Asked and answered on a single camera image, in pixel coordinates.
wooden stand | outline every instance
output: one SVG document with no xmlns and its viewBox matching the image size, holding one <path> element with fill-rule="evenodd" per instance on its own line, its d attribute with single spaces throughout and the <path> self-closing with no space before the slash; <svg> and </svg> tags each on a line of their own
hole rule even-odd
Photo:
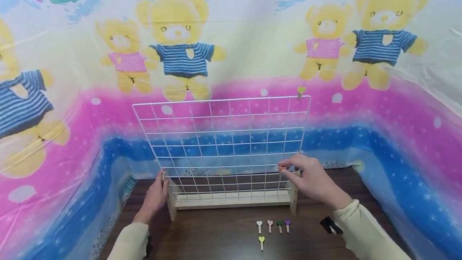
<svg viewBox="0 0 462 260">
<path fill-rule="evenodd" d="M 170 220 L 174 221 L 176 211 L 182 209 L 218 209 L 262 206 L 290 206 L 292 215 L 297 210 L 298 188 L 291 182 L 286 183 L 288 190 L 202 193 L 185 195 L 180 186 L 170 181 L 168 188 L 168 211 Z"/>
</svg>

finger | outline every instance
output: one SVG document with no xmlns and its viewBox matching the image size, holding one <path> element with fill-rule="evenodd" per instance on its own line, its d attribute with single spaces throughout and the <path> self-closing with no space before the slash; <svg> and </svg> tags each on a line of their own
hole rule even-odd
<svg viewBox="0 0 462 260">
<path fill-rule="evenodd" d="M 286 176 L 286 178 L 292 183 L 294 183 L 294 185 L 297 186 L 298 188 L 300 188 L 300 186 L 303 184 L 303 179 L 300 177 L 297 177 L 291 171 L 284 170 L 282 171 L 282 174 Z"/>
<path fill-rule="evenodd" d="M 281 167 L 286 167 L 287 169 L 291 166 L 295 166 L 296 169 L 304 168 L 305 161 L 302 159 L 300 160 L 299 157 L 293 156 L 290 159 L 282 160 L 278 163 Z"/>
<path fill-rule="evenodd" d="M 165 180 L 165 182 L 164 182 L 164 184 L 162 186 L 162 195 L 164 197 L 167 197 L 167 195 L 168 195 L 168 179 Z"/>
<path fill-rule="evenodd" d="M 154 184 L 158 187 L 161 187 L 162 186 L 162 177 L 164 176 L 164 173 L 162 172 L 162 170 L 160 170 L 158 173 L 157 173 L 157 176 L 156 176 L 156 181 L 154 182 Z"/>
</svg>

bear face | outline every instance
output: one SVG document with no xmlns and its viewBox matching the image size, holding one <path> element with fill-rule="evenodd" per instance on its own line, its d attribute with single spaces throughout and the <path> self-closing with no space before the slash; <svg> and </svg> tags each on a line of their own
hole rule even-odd
<svg viewBox="0 0 462 260">
<path fill-rule="evenodd" d="M 18 60 L 14 55 L 13 34 L 0 18 L 0 83 L 15 79 L 20 72 Z"/>
<path fill-rule="evenodd" d="M 355 0 L 365 30 L 401 30 L 429 0 Z"/>
<path fill-rule="evenodd" d="M 162 45 L 197 43 L 209 16 L 205 0 L 142 0 L 136 11 L 142 25 Z"/>
<path fill-rule="evenodd" d="M 353 8 L 346 4 L 344 7 L 326 4 L 322 7 L 311 7 L 305 16 L 314 37 L 334 39 L 343 35 L 347 22 L 353 13 Z"/>
<path fill-rule="evenodd" d="M 116 53 L 136 53 L 140 50 L 140 27 L 133 20 L 97 22 L 96 30 Z"/>
</svg>

pink striped shirt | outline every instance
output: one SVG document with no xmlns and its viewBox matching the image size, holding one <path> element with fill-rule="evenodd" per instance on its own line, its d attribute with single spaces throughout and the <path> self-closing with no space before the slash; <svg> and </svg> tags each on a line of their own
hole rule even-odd
<svg viewBox="0 0 462 260">
<path fill-rule="evenodd" d="M 147 72 L 141 53 L 110 53 L 108 54 L 116 71 L 120 72 Z"/>
<path fill-rule="evenodd" d="M 307 54 L 306 57 L 315 59 L 338 59 L 341 46 L 344 43 L 340 38 L 320 39 L 312 38 L 306 41 Z"/>
</svg>

bear in pink striped shirt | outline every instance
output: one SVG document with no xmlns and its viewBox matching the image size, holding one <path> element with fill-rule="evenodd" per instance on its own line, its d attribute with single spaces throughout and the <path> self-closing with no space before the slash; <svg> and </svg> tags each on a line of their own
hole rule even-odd
<svg viewBox="0 0 462 260">
<path fill-rule="evenodd" d="M 107 20 L 96 23 L 98 34 L 113 50 L 104 55 L 100 62 L 105 66 L 114 66 L 118 75 L 118 87 L 124 93 L 130 93 L 135 87 L 142 93 L 152 91 L 151 77 L 147 69 L 156 69 L 157 65 L 140 53 L 140 28 L 132 20 Z"/>
<path fill-rule="evenodd" d="M 303 80 L 310 80 L 319 72 L 322 80 L 334 79 L 340 57 L 348 56 L 349 48 L 340 37 L 353 13 L 350 5 L 326 4 L 311 7 L 305 16 L 313 38 L 295 46 L 296 53 L 305 53 L 305 65 L 300 72 Z"/>
</svg>

